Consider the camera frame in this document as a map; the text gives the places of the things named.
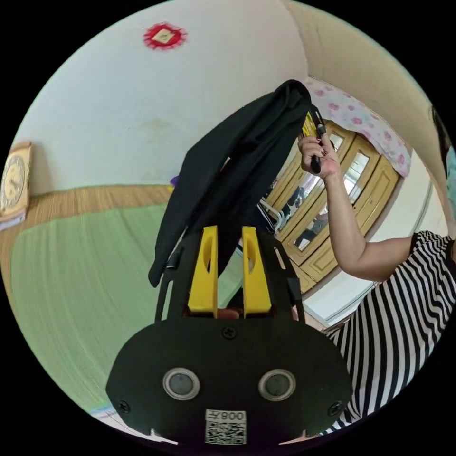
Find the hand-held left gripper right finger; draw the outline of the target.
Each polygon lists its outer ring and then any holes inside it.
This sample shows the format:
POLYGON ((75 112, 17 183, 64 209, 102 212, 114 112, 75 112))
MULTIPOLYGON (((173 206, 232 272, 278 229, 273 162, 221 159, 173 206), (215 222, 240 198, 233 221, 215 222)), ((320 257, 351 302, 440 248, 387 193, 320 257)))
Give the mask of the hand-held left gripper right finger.
POLYGON ((263 259, 254 227, 242 228, 244 318, 267 314, 271 310, 263 259))

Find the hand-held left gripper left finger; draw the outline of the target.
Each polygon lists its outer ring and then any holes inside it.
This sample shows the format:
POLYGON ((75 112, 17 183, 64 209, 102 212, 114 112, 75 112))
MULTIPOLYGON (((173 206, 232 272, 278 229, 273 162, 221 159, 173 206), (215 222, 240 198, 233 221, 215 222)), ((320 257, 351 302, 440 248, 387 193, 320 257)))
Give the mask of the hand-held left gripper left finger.
POLYGON ((218 312, 218 229, 203 229, 194 275, 190 287, 188 309, 191 314, 211 315, 218 312))

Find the person's right hand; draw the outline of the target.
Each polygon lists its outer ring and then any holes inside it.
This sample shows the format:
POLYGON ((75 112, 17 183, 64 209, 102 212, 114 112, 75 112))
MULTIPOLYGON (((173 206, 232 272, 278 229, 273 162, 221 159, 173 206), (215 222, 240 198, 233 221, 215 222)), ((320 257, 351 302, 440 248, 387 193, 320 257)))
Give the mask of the person's right hand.
POLYGON ((337 153, 327 134, 321 138, 303 137, 298 138, 298 149, 301 153, 301 168, 313 175, 326 179, 331 175, 340 172, 340 164, 337 153), (320 160, 320 172, 317 173, 312 168, 312 158, 317 157, 320 160))

